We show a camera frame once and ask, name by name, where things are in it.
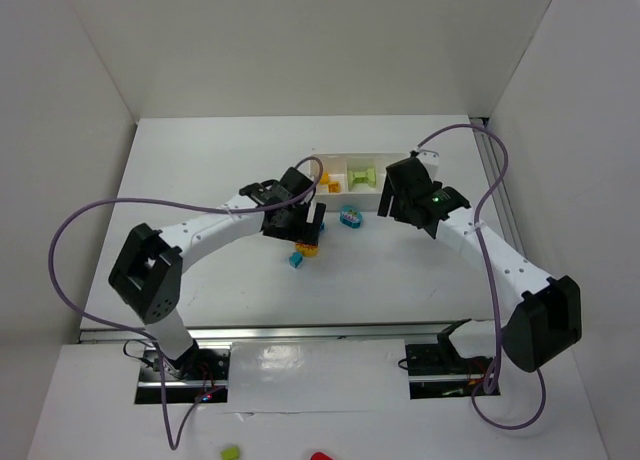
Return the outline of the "orange butterfly lego brick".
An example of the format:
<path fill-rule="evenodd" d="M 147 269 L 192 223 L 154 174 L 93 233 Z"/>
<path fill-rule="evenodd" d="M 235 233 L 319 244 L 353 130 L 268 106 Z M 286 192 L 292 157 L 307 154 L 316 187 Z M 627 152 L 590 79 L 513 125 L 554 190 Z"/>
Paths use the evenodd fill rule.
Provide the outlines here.
<path fill-rule="evenodd" d="M 319 252 L 318 245 L 311 245 L 305 243 L 296 243 L 295 249 L 298 253 L 300 253 L 303 257 L 311 258 L 315 257 Z"/>

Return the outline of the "teal frog lego brick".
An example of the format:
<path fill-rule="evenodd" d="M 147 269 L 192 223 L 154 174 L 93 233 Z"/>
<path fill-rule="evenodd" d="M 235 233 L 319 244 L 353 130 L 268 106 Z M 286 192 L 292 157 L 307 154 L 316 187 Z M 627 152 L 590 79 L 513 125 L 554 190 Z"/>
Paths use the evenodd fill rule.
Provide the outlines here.
<path fill-rule="evenodd" d="M 349 228 L 357 229 L 361 227 L 363 218 L 359 210 L 351 206 L 344 206 L 340 210 L 339 221 Z"/>

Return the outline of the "yellow striped bee lego brick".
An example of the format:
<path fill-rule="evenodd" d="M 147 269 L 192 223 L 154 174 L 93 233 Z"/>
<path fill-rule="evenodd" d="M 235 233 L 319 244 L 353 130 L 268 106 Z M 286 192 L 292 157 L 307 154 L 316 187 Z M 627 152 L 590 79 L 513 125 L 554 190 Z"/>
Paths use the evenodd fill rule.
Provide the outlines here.
<path fill-rule="evenodd" d="M 341 183 L 336 180 L 329 180 L 327 182 L 327 191 L 330 194 L 339 194 L 342 191 Z"/>

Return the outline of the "lime green lego brick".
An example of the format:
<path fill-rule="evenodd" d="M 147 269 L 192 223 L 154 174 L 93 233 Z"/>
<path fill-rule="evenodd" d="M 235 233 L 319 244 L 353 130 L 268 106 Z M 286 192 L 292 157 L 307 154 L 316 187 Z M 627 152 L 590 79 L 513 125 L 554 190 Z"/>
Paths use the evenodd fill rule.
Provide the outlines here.
<path fill-rule="evenodd" d="M 366 183 L 366 170 L 348 170 L 347 185 L 349 190 L 353 190 L 357 185 Z"/>
<path fill-rule="evenodd" d="M 366 183 L 370 188 L 375 188 L 377 185 L 377 172 L 374 167 L 366 170 Z"/>

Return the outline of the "lime green lego brick bottom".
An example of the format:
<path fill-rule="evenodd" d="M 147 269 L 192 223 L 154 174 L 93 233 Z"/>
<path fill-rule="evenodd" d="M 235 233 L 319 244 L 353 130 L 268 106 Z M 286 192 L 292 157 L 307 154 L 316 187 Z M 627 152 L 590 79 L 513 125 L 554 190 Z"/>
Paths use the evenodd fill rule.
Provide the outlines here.
<path fill-rule="evenodd" d="M 349 190 L 353 190 L 357 185 L 366 183 L 366 170 L 348 170 L 347 185 Z"/>

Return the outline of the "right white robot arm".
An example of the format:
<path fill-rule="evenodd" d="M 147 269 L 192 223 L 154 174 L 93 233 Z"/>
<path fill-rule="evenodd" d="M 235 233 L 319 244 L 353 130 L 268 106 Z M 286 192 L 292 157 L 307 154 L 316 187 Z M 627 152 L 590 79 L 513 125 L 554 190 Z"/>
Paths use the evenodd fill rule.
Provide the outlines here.
<path fill-rule="evenodd" d="M 430 178 L 412 155 L 386 167 L 378 214 L 426 231 L 472 266 L 493 274 L 501 310 L 501 346 L 525 372 L 533 372 L 582 337 L 581 292 L 565 275 L 555 279 L 484 222 L 461 193 Z"/>

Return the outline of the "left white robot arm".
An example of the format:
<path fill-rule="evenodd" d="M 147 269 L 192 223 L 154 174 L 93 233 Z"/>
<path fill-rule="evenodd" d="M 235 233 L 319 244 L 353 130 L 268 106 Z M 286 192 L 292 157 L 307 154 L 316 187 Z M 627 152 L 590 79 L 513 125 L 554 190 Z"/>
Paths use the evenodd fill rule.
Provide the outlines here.
<path fill-rule="evenodd" d="M 252 183 L 198 217 L 128 234 L 108 283 L 141 320 L 172 369 L 185 375 L 199 347 L 178 313 L 182 276 L 197 262 L 243 237 L 261 234 L 317 245 L 326 205 L 312 200 L 318 181 L 290 167 L 278 180 Z"/>

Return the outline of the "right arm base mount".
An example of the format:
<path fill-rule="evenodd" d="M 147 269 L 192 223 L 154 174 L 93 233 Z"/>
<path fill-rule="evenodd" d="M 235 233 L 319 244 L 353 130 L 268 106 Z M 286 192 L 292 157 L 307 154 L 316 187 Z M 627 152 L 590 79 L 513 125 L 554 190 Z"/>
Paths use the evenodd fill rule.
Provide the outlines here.
<path fill-rule="evenodd" d="M 431 342 L 405 346 L 397 366 L 408 374 L 412 400 L 470 397 L 484 380 L 492 356 L 461 356 L 451 336 L 470 319 L 459 320 L 438 332 Z"/>

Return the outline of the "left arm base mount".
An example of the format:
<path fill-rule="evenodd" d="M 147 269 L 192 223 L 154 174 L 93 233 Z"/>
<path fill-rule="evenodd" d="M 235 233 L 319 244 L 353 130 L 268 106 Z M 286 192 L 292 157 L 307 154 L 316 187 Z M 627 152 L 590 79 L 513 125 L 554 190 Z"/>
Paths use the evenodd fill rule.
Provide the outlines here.
<path fill-rule="evenodd" d="M 135 360 L 139 374 L 134 403 L 161 404 L 160 362 L 155 348 L 148 341 L 128 340 L 122 353 Z M 164 363 L 167 404 L 190 404 L 201 397 L 203 404 L 223 404 L 228 401 L 228 378 L 231 360 L 229 346 L 200 347 L 199 356 L 180 371 Z"/>

